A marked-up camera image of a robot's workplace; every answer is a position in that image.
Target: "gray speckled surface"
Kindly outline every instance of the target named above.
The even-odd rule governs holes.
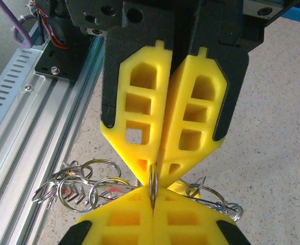
[[[99,81],[70,160],[116,161],[135,183],[100,133],[100,87]],[[300,23],[278,19],[250,53],[225,143],[184,179],[204,175],[207,185],[244,207],[238,225],[252,244],[300,244]],[[57,244],[79,216],[57,203],[39,245]]]

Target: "metal key ring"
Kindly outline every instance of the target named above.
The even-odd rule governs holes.
[[[48,178],[48,182],[59,184],[69,173],[74,173],[75,171],[81,172],[80,171],[81,167],[82,165],[74,165],[74,166],[66,167],[63,170],[60,170],[59,172],[52,174]],[[85,176],[85,178],[90,178],[93,175],[93,169],[90,166],[86,166],[85,168],[89,170],[89,173]]]
[[[119,177],[119,178],[121,177],[121,170],[120,170],[119,166],[118,166],[116,163],[114,163],[114,162],[112,162],[112,161],[110,161],[110,160],[105,160],[105,159],[94,159],[94,160],[90,160],[90,161],[84,163],[84,164],[81,166],[81,168],[80,168],[80,178],[81,178],[81,180],[82,180],[85,184],[89,184],[89,181],[90,181],[89,178],[90,178],[90,177],[84,176],[84,175],[83,175],[83,171],[84,171],[84,169],[85,169],[86,167],[91,168],[90,165],[91,165],[91,164],[94,164],[94,163],[104,163],[104,164],[108,164],[108,165],[114,167],[114,168],[117,170],[118,177]]]
[[[226,204],[226,213],[232,218],[235,222],[237,222],[244,214],[244,209],[237,203],[227,203]]]
[[[62,195],[62,189],[63,189],[63,185],[64,183],[67,181],[67,180],[72,180],[72,181],[75,181],[76,183],[83,183],[81,181],[81,178],[80,176],[67,176],[65,177],[58,185],[58,188],[57,188],[57,196],[58,196],[58,199],[59,201],[62,203],[63,206],[65,206],[68,210],[72,211],[72,212],[75,212],[75,213],[87,213],[87,212],[90,212],[92,210],[92,206],[90,206],[89,208],[85,209],[85,210],[78,210],[76,208],[73,208],[72,206],[70,206],[66,201],[65,199],[63,198],[63,195]]]
[[[202,199],[198,199],[198,198],[194,198],[194,197],[190,196],[191,188],[198,188],[199,186],[200,186],[200,184],[196,184],[196,183],[190,184],[186,188],[186,194],[187,194],[187,196],[190,197],[190,198],[192,198],[192,199],[194,199],[194,200],[199,200],[199,201],[202,200]],[[203,185],[201,189],[206,190],[206,191],[212,193],[213,195],[215,195],[217,198],[220,199],[221,204],[219,204],[219,205],[216,204],[213,207],[215,210],[221,211],[221,210],[223,210],[225,208],[225,206],[227,204],[227,201],[225,200],[225,198],[219,192],[217,192],[216,190],[214,190],[214,189],[212,189],[212,188],[210,188],[210,187],[208,187],[206,185]]]
[[[128,181],[126,181],[120,177],[106,177],[106,178],[103,178],[103,179],[97,181],[92,186],[92,188],[89,190],[89,193],[88,193],[89,203],[93,209],[97,209],[97,203],[99,201],[99,193],[98,193],[97,187],[99,187],[100,184],[108,182],[108,181],[120,182],[125,185],[130,185],[128,183]]]
[[[36,202],[37,202],[37,203],[41,203],[41,202],[45,201],[46,199],[48,199],[48,198],[53,194],[53,190],[55,189],[55,186],[52,186],[52,187],[50,188],[50,190],[48,190],[45,194],[41,195],[39,198],[36,198],[36,197],[37,197],[37,195],[38,195],[40,192],[46,190],[47,187],[48,187],[49,185],[50,185],[49,182],[45,182],[44,184],[42,184],[42,185],[35,191],[35,193],[34,193],[34,195],[33,195],[33,197],[32,197],[32,202],[34,202],[34,203],[36,203]]]
[[[74,160],[69,164],[69,167],[73,167],[73,166],[77,166],[78,165],[78,161]]]
[[[186,194],[187,194],[188,196],[192,197],[192,198],[195,197],[195,196],[201,191],[202,187],[204,186],[205,179],[206,179],[206,176],[203,177],[203,178],[200,178],[198,181],[196,181],[195,184],[198,184],[198,182],[199,182],[200,180],[202,180],[201,184],[200,184],[197,188],[195,188],[195,191],[194,191],[192,194],[190,193],[190,191],[186,191]]]
[[[111,199],[111,196],[112,196],[112,192],[111,191],[104,191],[99,196],[102,197],[102,198],[104,198],[104,199],[106,199],[106,200],[104,201],[104,203],[100,204],[98,206],[98,208],[100,208],[100,207],[102,207],[105,204],[107,204],[107,203],[110,202],[110,199]]]

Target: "purple cable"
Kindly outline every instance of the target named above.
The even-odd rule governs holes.
[[[19,20],[19,23],[22,25],[23,23],[25,23],[26,20],[29,20],[29,19],[35,19],[36,16],[30,14],[30,15],[26,15],[24,16],[22,19]],[[25,44],[25,43],[22,43],[18,40],[18,29],[15,28],[13,29],[13,40],[15,40],[16,43],[18,43],[19,46],[21,46],[22,44]]]
[[[33,46],[32,38],[29,36],[28,32],[24,29],[22,26],[22,23],[25,22],[24,19],[18,20],[14,14],[10,11],[10,9],[7,7],[7,5],[0,0],[0,8],[1,10],[7,15],[7,17],[10,19],[10,21],[14,24],[14,40],[15,42],[20,46],[24,48],[31,48]],[[18,31],[22,34],[23,38],[27,43],[22,43],[17,39]]]

